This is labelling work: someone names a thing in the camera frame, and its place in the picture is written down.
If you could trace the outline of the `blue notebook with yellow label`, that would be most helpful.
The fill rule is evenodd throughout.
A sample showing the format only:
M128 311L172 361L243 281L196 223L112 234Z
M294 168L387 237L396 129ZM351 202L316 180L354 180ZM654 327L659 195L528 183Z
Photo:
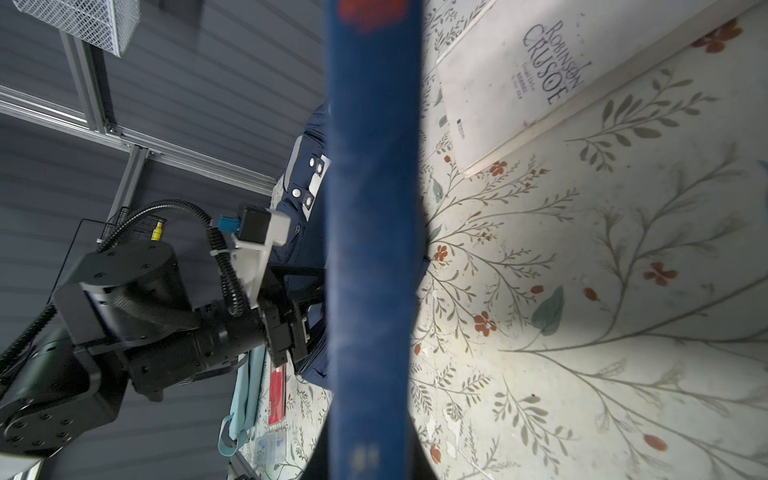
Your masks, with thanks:
M406 479L423 249L419 1L333 1L326 188L333 479Z

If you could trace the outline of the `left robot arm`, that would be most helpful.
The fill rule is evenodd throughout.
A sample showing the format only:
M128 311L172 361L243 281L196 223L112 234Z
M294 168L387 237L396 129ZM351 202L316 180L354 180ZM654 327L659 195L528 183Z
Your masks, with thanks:
M269 264L241 314L193 308L173 248L134 241L84 256L49 311L61 320L1 364L1 475L11 478L113 422L133 388L153 402L177 384L223 375L266 347L276 364L309 350L318 268Z

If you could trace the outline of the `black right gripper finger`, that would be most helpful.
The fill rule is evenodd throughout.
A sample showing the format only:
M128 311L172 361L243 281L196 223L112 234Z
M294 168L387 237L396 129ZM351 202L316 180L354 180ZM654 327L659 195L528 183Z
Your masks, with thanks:
M412 417L409 419L409 445L411 447L411 473L412 480L437 480L435 471L430 465L425 451L419 441L417 429Z

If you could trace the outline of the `white mesh wall basket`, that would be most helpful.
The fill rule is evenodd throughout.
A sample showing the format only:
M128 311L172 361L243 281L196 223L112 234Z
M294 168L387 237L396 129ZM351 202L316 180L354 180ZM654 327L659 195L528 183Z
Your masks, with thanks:
M118 58L141 20L138 0L15 0L14 6Z

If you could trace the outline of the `light blue pouch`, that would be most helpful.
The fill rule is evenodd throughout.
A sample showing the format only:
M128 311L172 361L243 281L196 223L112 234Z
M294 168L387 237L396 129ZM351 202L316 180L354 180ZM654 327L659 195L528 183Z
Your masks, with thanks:
M261 383L267 349L259 346L240 356L230 412L222 420L218 450L232 457L249 441L249 431L256 424Z

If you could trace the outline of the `clear plastic pen bag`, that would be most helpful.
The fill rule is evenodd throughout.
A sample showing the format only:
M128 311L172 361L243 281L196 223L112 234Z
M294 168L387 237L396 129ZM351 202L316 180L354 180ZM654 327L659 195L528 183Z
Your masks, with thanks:
M288 437L285 430L271 431L255 440L255 461L265 472L274 474L287 459Z

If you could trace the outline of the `white Robinson Crusoe book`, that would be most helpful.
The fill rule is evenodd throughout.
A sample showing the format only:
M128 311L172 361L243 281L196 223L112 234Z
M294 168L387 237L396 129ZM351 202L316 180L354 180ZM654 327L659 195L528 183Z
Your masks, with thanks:
M752 1L491 1L438 57L459 170L521 148Z

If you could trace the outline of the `red card pack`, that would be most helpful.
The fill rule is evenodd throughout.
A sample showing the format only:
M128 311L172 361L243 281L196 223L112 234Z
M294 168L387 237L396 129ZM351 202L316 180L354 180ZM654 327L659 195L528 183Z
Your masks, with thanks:
M280 423L286 413L286 371L285 366L272 366L269 376L268 424Z

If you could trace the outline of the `navy blue student backpack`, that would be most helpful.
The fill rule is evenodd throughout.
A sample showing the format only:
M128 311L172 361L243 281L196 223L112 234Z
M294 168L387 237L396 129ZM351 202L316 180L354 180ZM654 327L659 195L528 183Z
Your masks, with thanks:
M430 264L404 227L414 217L400 212L401 202L394 207L372 205L375 212L394 221L397 239L406 242L405 253L396 254L392 267L380 259L364 259L360 243L379 229L364 217L361 206L352 205L349 188L336 192L333 181L327 179L315 192L313 206L304 206L304 196L326 153L329 118L328 106L320 105L293 147L277 204L278 211L289 216L291 231L287 243L271 254L272 262L286 266L321 267L328 260L333 262L329 307L322 316L310 316L312 333L324 336L306 359L294 363L298 376L326 390L348 389L352 379L372 369L372 361L363 360L363 347L372 347L377 340L394 348L394 368L403 370L406 328L416 315L415 290ZM362 347L343 352L354 339ZM354 360L362 360L361 366L352 366Z

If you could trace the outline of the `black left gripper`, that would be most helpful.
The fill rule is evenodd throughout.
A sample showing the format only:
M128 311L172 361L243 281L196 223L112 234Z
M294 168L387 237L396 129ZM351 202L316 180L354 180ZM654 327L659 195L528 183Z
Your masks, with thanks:
M307 358L320 343L324 326L325 270L268 266L257 307L275 368ZM326 420L300 480L329 479L329 420Z

